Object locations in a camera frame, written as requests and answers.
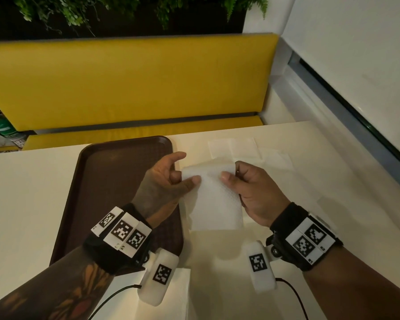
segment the yellow bench backrest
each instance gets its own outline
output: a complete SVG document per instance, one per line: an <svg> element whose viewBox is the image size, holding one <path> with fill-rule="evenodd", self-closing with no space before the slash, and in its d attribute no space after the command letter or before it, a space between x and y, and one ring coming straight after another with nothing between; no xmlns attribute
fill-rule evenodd
<svg viewBox="0 0 400 320"><path fill-rule="evenodd" d="M0 43L18 130L261 111L274 34Z"/></svg>

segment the black planter box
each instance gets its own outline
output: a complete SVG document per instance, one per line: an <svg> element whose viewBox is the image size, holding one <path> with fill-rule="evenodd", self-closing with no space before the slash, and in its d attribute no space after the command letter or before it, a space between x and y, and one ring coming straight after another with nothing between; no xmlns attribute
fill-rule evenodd
<svg viewBox="0 0 400 320"><path fill-rule="evenodd" d="M85 26L68 26L60 14L49 17L48 29L39 20L24 20L12 0L0 0L0 40L237 34L243 30L246 15L246 11L234 11L228 22L226 10L220 4L199 1L189 8L177 9L170 14L168 29L163 30L154 12L155 8L155 4L141 4L135 19L131 20L97 4L96 8L91 7L86 14L90 30Z"/></svg>

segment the green plant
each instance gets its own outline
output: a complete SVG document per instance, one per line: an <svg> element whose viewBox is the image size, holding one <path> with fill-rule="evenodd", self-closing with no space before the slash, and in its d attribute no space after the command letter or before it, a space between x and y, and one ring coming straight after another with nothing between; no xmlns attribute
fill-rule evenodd
<svg viewBox="0 0 400 320"><path fill-rule="evenodd" d="M156 14L166 29L169 21L169 13L178 8L186 8L196 0L142 0L157 4ZM268 0L218 0L226 9L227 20L230 19L234 10L249 10L257 4L265 16ZM117 10L133 18L140 0L14 0L19 11L25 20L31 21L34 18L42 20L46 25L49 16L59 13L65 16L70 26L86 25L89 21L86 18L86 10L96 4L103 4L107 9Z"/></svg>

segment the green bottle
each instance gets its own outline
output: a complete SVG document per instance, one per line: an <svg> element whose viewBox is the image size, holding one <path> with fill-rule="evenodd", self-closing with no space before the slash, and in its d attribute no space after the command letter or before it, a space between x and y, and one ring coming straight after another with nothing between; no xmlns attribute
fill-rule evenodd
<svg viewBox="0 0 400 320"><path fill-rule="evenodd" d="M19 133L8 119L0 113L0 135L12 141L19 148L24 147L27 136Z"/></svg>

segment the person's left hand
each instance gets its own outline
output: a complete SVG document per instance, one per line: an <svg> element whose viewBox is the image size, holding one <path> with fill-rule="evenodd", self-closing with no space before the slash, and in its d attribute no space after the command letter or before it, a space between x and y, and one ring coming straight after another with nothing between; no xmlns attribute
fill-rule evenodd
<svg viewBox="0 0 400 320"><path fill-rule="evenodd" d="M183 151L177 151L159 160L145 173L132 200L135 208L153 228L166 220L175 210L179 199L201 182L199 175L182 181L180 171L171 171L172 165L186 156Z"/></svg>

